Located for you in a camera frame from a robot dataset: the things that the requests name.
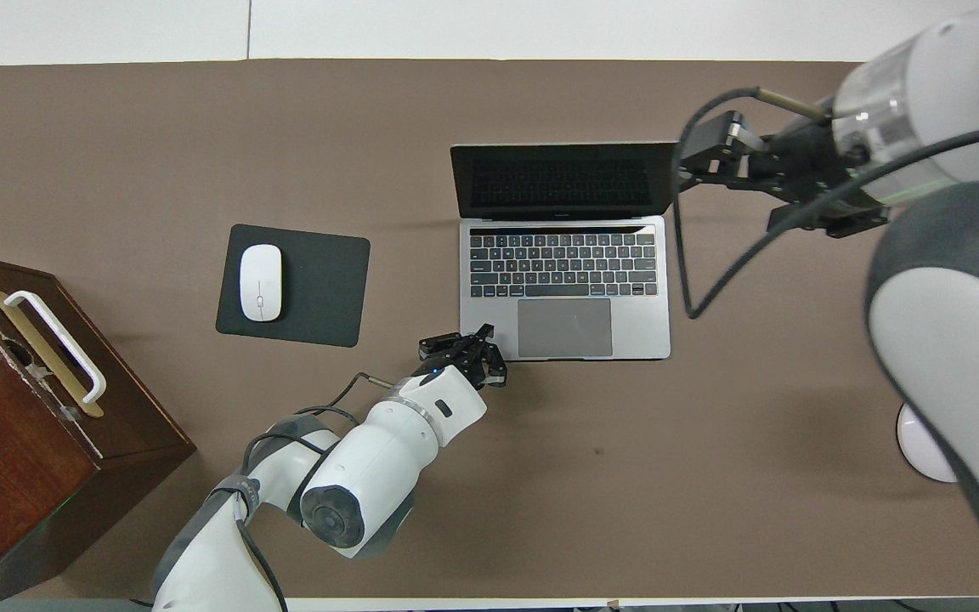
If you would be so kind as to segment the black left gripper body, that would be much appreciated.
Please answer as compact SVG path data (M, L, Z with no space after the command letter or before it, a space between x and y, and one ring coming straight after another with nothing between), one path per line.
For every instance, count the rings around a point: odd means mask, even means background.
M500 349L494 344L475 343L473 336L462 336L447 351L428 356L428 373L440 373L450 366L458 369L474 390L506 386L506 363Z

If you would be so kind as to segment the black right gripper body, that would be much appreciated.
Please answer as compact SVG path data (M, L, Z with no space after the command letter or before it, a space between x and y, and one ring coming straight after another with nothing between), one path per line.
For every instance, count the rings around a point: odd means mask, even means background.
M765 136L764 143L764 150L750 154L746 177L765 186L767 194L784 202L770 212L769 231L809 202L852 178L833 143L828 124L796 119L777 134ZM831 239L843 239L889 224L890 214L889 207L856 190L828 204L797 228L821 229Z

